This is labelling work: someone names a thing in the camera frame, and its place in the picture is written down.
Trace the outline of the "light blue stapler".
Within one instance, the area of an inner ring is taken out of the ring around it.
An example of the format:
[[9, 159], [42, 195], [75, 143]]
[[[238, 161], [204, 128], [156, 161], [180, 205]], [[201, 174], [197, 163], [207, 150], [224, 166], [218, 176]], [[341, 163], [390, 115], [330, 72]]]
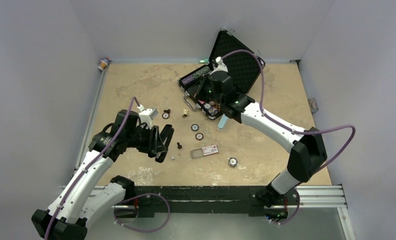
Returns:
[[223, 131], [227, 125], [228, 120], [229, 120], [229, 118], [225, 114], [223, 114], [218, 122], [217, 129], [219, 131]]

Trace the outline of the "red white staple box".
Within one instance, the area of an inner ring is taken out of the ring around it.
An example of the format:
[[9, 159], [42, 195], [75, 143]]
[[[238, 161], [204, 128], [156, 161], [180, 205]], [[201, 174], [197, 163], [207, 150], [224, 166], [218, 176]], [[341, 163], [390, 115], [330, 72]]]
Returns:
[[197, 148], [197, 149], [191, 150], [191, 152], [190, 152], [192, 159], [202, 158], [202, 157], [217, 154], [217, 153], [219, 153], [219, 149], [218, 149], [217, 145], [210, 145], [207, 147]]

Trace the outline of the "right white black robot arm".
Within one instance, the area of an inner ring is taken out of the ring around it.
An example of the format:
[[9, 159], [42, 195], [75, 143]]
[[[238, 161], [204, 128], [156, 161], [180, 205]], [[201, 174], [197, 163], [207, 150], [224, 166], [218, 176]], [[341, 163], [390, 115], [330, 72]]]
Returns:
[[210, 99], [220, 105], [223, 114], [258, 130], [289, 153], [285, 170], [267, 187], [266, 196], [270, 202], [281, 202], [291, 188], [308, 182], [326, 161], [324, 142], [316, 128], [305, 130], [268, 112], [253, 98], [240, 93], [226, 71], [215, 71], [208, 79], [212, 87]]

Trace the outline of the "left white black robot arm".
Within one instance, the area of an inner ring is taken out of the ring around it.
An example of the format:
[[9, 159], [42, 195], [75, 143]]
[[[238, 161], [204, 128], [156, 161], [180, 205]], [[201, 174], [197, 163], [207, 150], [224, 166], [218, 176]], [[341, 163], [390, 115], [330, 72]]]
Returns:
[[140, 112], [123, 109], [113, 123], [96, 134], [79, 169], [64, 190], [45, 210], [36, 210], [32, 223], [45, 240], [83, 240], [88, 229], [107, 209], [115, 204], [133, 204], [138, 209], [135, 184], [117, 175], [102, 192], [91, 197], [103, 174], [128, 148], [147, 154], [162, 163], [167, 155], [174, 128], [163, 129], [152, 124], [157, 111], [139, 107]]

